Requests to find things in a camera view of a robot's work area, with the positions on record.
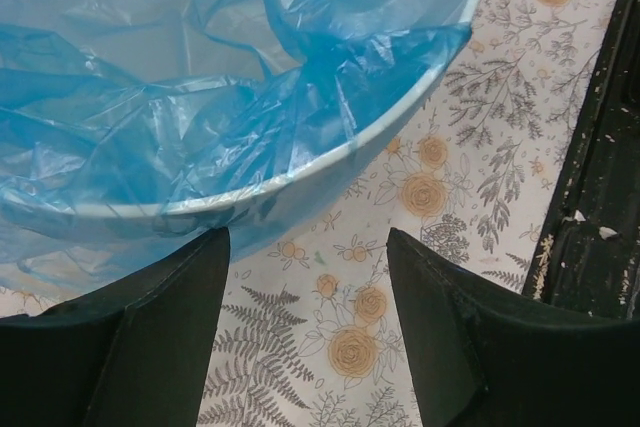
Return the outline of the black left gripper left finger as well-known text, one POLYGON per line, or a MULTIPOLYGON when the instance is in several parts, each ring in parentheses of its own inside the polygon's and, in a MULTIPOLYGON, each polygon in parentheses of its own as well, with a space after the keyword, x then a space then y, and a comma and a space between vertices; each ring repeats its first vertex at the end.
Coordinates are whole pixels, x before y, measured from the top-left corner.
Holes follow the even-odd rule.
POLYGON ((1 321, 5 426, 193 426, 230 260, 226 229, 45 312, 1 321))

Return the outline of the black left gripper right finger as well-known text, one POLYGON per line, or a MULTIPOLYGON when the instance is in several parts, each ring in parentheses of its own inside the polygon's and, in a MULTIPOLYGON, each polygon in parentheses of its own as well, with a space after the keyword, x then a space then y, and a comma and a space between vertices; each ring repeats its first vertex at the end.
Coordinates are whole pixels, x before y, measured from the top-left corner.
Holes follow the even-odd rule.
POLYGON ((393 296, 426 426, 635 426, 639 324, 503 288, 399 229, 393 296))

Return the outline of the blue plastic trash bag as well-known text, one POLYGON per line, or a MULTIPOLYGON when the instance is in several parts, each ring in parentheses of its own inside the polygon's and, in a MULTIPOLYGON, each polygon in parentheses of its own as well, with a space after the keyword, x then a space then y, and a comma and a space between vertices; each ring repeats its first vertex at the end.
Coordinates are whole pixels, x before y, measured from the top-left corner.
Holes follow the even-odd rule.
MULTIPOLYGON (((295 172, 462 50, 478 2, 1 0, 1 197, 165 206, 295 172)), ((241 259, 334 202, 211 222, 47 219, 1 202, 1 283, 80 295, 219 227, 241 259)))

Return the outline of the white cylindrical trash bin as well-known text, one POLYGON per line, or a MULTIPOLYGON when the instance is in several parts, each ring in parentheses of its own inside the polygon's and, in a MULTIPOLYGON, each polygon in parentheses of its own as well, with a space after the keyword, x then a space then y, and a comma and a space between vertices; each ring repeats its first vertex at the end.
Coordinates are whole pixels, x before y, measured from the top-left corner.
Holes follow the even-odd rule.
POLYGON ((384 143, 406 124, 418 108, 437 87, 460 47, 449 46, 439 60, 426 70, 413 85, 402 90, 403 96, 386 112, 370 123, 362 132, 326 154, 303 165, 295 172, 274 177, 261 185, 242 187, 221 194, 161 204, 127 206, 116 204, 81 204, 75 210, 64 210, 50 204, 30 207, 27 201, 14 193, 1 197, 11 212, 27 212, 36 217, 62 218, 77 215, 81 219, 143 219, 154 216, 169 218, 196 218, 211 222, 222 218, 231 210, 240 214, 259 207, 269 209, 268 215, 286 217, 293 206, 300 204, 311 216, 335 201, 340 192, 372 161, 384 143))

